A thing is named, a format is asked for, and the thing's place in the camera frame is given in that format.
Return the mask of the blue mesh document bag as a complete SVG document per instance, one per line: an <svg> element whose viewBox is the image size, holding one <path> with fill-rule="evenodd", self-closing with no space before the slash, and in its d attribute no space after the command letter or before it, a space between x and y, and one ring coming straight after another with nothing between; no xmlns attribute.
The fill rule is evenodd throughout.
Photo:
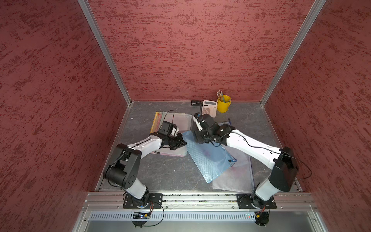
<svg viewBox="0 0 371 232"><path fill-rule="evenodd" d="M199 144L192 131L183 133L187 152L195 162L207 183L211 183L237 161L224 147Z"/></svg>

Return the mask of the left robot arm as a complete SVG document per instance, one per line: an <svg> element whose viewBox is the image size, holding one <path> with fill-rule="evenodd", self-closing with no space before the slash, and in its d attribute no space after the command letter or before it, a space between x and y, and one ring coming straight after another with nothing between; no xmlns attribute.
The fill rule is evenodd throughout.
<svg viewBox="0 0 371 232"><path fill-rule="evenodd" d="M163 147L177 150L186 145L182 134L171 136L159 133L152 133L133 145L119 144L114 149L118 157L105 168L102 176L111 186L123 189L137 206L146 207L150 201L149 190L138 179L141 159Z"/></svg>

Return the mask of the clear white mesh document bag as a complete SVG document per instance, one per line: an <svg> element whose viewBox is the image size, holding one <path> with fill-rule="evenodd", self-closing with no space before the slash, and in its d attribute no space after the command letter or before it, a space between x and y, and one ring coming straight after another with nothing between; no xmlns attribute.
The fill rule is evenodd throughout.
<svg viewBox="0 0 371 232"><path fill-rule="evenodd" d="M237 161L212 182L213 189L252 193L254 181L250 157L238 149L226 146L223 148Z"/></svg>

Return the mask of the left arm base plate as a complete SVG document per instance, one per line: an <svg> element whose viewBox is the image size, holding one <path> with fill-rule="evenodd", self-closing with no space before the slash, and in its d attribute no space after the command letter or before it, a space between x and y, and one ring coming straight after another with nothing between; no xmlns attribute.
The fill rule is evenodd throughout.
<svg viewBox="0 0 371 232"><path fill-rule="evenodd" d="M146 193L143 198L137 199L125 193L123 195L124 209L160 209L162 205L162 193Z"/></svg>

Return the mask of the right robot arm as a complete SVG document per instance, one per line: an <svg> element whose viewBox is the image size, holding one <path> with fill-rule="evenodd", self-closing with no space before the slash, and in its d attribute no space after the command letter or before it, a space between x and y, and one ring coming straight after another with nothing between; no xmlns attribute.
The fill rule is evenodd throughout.
<svg viewBox="0 0 371 232"><path fill-rule="evenodd" d="M288 148L277 148L253 139L229 124L219 125L206 114L193 116L194 136L199 144L211 143L235 148L260 161L271 174L250 195L254 208L263 208L279 192L289 192L299 172L299 159Z"/></svg>

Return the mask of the yellow mesh document bag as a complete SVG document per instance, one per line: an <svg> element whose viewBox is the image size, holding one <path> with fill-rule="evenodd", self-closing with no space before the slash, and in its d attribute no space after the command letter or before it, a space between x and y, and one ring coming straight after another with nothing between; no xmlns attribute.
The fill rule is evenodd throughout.
<svg viewBox="0 0 371 232"><path fill-rule="evenodd" d="M162 114L163 112L156 112L155 117L153 119L152 127L150 133L155 133L158 131L160 124L161 124L161 119L162 119Z"/></svg>

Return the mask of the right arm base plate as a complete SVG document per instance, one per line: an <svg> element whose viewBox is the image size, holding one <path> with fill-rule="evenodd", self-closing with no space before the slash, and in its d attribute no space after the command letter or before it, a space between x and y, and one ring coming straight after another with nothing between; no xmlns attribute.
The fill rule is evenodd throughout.
<svg viewBox="0 0 371 232"><path fill-rule="evenodd" d="M236 194L236 199L239 209L277 209L273 196L269 200L264 201L255 194L240 193Z"/></svg>

